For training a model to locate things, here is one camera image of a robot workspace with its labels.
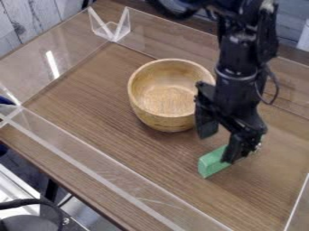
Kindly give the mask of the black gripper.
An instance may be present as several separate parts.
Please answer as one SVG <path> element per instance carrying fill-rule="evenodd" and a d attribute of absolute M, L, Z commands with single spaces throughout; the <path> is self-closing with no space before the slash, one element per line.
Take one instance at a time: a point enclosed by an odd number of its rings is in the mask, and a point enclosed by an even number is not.
<path fill-rule="evenodd" d="M 201 139 L 209 138 L 222 125 L 230 132 L 229 145 L 222 162 L 233 164 L 256 152 L 267 124 L 259 115 L 259 104 L 267 85 L 267 74 L 232 72 L 216 67 L 217 83 L 198 81 L 196 103 L 196 127 Z"/>

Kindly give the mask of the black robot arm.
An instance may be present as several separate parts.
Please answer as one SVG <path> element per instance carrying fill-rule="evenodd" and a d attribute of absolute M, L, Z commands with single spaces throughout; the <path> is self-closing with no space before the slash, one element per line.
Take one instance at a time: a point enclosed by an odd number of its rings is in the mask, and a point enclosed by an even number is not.
<path fill-rule="evenodd" d="M 217 18 L 220 56 L 216 65 L 217 83 L 198 81 L 196 124 L 206 138 L 220 127 L 230 132 L 221 161 L 233 163 L 255 152 L 267 134 L 259 115 L 267 81 L 276 79 L 269 62 L 277 57 L 277 13 L 275 0 L 178 0 L 181 12 L 168 8 L 165 0 L 146 0 L 165 17 L 186 20 L 200 10 Z"/>

